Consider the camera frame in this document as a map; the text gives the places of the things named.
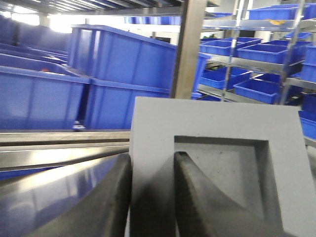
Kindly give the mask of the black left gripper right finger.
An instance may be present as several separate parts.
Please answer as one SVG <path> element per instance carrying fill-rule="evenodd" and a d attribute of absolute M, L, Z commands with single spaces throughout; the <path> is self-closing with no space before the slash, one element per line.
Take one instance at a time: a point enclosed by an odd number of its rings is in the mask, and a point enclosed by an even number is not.
<path fill-rule="evenodd" d="M 174 154 L 175 216 L 182 237 L 288 237 L 225 195 L 186 152 Z"/>

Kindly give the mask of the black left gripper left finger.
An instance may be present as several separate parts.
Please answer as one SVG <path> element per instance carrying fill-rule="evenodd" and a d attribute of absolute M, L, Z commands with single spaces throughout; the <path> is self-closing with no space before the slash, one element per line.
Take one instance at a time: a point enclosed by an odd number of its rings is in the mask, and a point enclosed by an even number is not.
<path fill-rule="evenodd" d="M 131 158 L 120 154 L 100 183 L 69 211 L 31 237 L 122 237 L 131 199 Z"/>

